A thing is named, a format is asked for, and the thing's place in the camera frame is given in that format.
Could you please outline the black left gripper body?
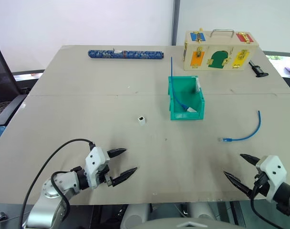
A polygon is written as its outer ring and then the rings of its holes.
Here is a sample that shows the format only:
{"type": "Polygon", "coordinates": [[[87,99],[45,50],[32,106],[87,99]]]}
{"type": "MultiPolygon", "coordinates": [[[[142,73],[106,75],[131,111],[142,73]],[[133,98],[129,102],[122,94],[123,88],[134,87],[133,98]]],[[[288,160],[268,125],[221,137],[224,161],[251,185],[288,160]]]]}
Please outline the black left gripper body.
{"type": "Polygon", "coordinates": [[[103,165],[102,167],[98,168],[98,172],[96,174],[96,182],[97,185],[102,183],[106,183],[108,186],[113,185],[113,179],[109,175],[110,168],[108,165],[103,165]]]}

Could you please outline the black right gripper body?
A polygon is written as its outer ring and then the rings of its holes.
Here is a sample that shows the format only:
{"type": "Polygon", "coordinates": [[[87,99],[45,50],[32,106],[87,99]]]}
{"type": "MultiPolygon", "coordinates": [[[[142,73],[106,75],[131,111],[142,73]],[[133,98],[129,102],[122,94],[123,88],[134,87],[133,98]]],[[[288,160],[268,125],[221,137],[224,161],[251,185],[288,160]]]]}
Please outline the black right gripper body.
{"type": "Polygon", "coordinates": [[[251,193],[251,197],[255,197],[257,194],[261,194],[266,197],[269,191],[268,180],[269,178],[264,172],[260,172],[257,175],[255,175],[255,182],[251,193]]]}

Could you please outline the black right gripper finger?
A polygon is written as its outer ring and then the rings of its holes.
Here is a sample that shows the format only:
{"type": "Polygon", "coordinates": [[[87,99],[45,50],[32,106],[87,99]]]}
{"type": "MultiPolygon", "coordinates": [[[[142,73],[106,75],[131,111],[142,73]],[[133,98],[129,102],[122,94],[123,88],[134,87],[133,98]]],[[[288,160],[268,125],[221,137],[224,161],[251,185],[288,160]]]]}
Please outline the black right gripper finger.
{"type": "Polygon", "coordinates": [[[255,166],[260,161],[258,157],[251,156],[248,154],[240,154],[240,156],[253,166],[255,166]]]}
{"type": "Polygon", "coordinates": [[[223,173],[233,186],[235,186],[238,190],[243,192],[247,197],[251,196],[252,190],[248,188],[246,185],[242,184],[240,179],[238,179],[236,176],[234,176],[229,172],[224,171],[223,173]]]}

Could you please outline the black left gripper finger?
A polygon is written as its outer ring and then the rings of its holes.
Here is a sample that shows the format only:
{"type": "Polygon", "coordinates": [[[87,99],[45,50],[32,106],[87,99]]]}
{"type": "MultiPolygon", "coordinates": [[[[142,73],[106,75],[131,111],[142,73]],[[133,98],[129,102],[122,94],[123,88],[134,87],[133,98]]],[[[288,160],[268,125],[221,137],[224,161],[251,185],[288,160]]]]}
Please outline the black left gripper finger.
{"type": "Polygon", "coordinates": [[[126,151],[126,148],[117,148],[117,149],[111,149],[107,151],[107,154],[110,158],[114,158],[116,156],[119,156],[123,152],[126,151]]]}
{"type": "Polygon", "coordinates": [[[112,186],[115,187],[121,183],[123,183],[124,181],[126,181],[135,171],[137,170],[137,167],[131,168],[123,173],[120,174],[120,176],[116,177],[116,178],[112,178],[111,177],[111,182],[112,182],[112,186]]]}

